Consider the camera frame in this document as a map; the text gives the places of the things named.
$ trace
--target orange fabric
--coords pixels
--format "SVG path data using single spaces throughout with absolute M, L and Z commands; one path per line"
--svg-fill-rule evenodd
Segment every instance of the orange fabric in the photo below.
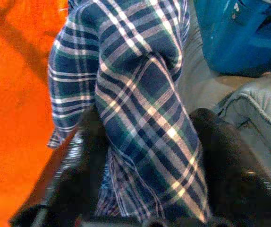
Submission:
M 48 53 L 66 0 L 0 0 L 0 227 L 23 203 L 52 150 Z

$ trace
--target blue container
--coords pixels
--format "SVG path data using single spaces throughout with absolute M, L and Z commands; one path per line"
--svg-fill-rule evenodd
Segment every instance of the blue container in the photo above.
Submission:
M 195 0 L 209 67 L 257 77 L 271 68 L 271 0 Z

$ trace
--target gray couch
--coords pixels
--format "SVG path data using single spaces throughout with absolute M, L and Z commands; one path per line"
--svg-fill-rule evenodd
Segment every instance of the gray couch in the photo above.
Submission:
M 191 27 L 178 86 L 185 107 L 189 113 L 208 108 L 235 125 L 271 177 L 271 72 L 250 78 L 211 71 L 203 57 L 193 0 L 189 7 Z

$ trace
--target blue plaid fabric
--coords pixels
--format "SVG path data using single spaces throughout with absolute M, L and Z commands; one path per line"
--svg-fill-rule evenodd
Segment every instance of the blue plaid fabric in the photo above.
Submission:
M 96 215 L 210 215 L 202 149 L 177 93 L 186 0 L 71 0 L 48 74 L 57 147 L 96 104 L 110 140 Z

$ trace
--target plaid shirt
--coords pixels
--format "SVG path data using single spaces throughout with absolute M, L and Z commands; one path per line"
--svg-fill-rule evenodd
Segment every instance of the plaid shirt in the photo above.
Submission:
M 197 134 L 177 93 L 186 0 L 71 0 L 48 74 L 57 147 L 96 104 L 110 140 L 96 215 L 210 215 Z

